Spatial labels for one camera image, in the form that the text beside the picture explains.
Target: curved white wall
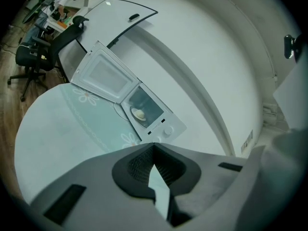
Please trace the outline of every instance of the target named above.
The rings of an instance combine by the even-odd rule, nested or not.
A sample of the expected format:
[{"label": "curved white wall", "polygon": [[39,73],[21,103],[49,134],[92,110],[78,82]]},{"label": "curved white wall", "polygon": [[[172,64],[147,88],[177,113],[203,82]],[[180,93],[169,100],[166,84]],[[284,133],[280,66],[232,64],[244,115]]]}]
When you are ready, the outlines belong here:
[{"label": "curved white wall", "polygon": [[175,53],[202,83],[223,118],[235,154],[241,155],[251,130],[253,146],[262,127],[262,104],[252,63],[236,35],[193,0],[130,1],[159,12],[142,28]]}]

